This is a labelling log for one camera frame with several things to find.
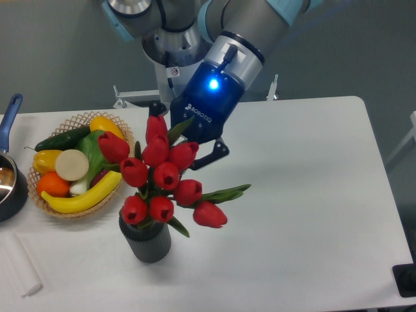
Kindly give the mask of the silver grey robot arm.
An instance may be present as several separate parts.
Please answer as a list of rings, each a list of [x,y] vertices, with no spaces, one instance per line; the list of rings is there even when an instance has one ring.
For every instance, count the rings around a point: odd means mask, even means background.
[[[228,153],[224,124],[293,23],[317,1],[104,1],[102,9],[125,41],[142,40],[153,63],[159,102],[171,126],[190,120],[185,139],[214,142],[198,170]]]

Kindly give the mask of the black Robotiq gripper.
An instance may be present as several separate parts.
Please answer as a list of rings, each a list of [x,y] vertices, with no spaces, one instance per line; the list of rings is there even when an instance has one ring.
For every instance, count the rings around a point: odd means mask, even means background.
[[[165,116],[170,111],[170,125],[192,119],[182,132],[189,141],[203,144],[215,140],[213,150],[195,159],[190,169],[202,169],[229,155],[229,148],[220,138],[224,124],[244,93],[243,85],[231,76],[230,62],[215,66],[202,62],[185,89],[167,107],[160,101],[151,101],[148,116]]]

